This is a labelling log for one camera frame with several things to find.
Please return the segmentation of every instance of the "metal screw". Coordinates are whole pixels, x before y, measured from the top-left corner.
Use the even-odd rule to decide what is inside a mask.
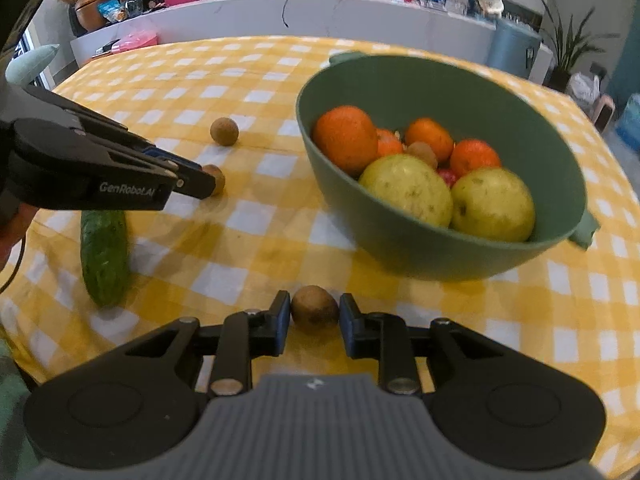
[[[386,389],[396,395],[413,395],[418,391],[418,383],[407,377],[397,377],[386,384]]]
[[[218,379],[211,383],[211,391],[219,397],[229,397],[242,391],[242,383],[236,379]]]

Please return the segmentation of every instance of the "small brown round fruit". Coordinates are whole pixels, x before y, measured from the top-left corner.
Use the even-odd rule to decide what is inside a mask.
[[[302,332],[317,333],[337,325],[340,315],[331,294],[320,286],[307,285],[293,295],[291,317]]]
[[[220,170],[219,167],[214,166],[213,164],[207,164],[206,166],[202,167],[202,171],[204,171],[205,173],[209,173],[213,178],[216,179],[216,187],[214,188],[213,193],[211,193],[211,196],[221,194],[225,189],[226,184],[225,174],[222,173],[222,170]]]
[[[220,146],[233,146],[238,140],[240,130],[233,119],[220,117],[211,125],[211,138]]]
[[[421,161],[426,162],[434,170],[438,169],[438,159],[426,142],[414,142],[406,149],[407,155],[413,155]]]

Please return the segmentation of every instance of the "cucumber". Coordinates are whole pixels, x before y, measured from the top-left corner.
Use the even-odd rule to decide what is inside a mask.
[[[82,278],[100,307],[117,306],[130,283],[129,239],[124,211],[83,211],[80,221]]]

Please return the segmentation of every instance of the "yellow checkered tablecloth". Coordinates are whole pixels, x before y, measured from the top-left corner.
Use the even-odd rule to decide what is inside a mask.
[[[493,79],[537,108],[564,136],[602,224],[586,253],[568,242],[484,282],[420,282],[387,274],[327,211],[295,117],[303,84],[341,50],[436,57]],[[577,376],[602,397],[607,431],[594,464],[615,476],[640,462],[640,206],[625,175],[565,96],[456,60],[382,44],[317,38],[225,38],[167,44],[89,63],[57,92],[123,122],[159,147],[226,175],[223,196],[174,194],[163,212],[128,213],[137,273],[120,308],[98,311],[84,290],[79,214],[42,211],[1,299],[18,363],[38,380],[180,316],[222,322],[267,308],[277,290],[317,284],[352,292],[363,311],[428,325],[450,317]],[[220,116],[240,126],[214,145]],[[10,272],[6,269],[2,278]],[[421,364],[424,384],[430,380]],[[266,371],[375,373],[344,355],[338,333],[310,340],[295,328]]]

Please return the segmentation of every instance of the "green pear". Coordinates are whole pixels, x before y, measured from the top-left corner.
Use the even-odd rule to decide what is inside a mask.
[[[449,227],[449,187],[428,164],[411,155],[389,155],[369,164],[360,177],[371,194],[427,224]]]
[[[525,242],[536,223],[531,193],[504,168],[482,168],[461,178],[451,190],[451,226],[461,233],[499,242]]]

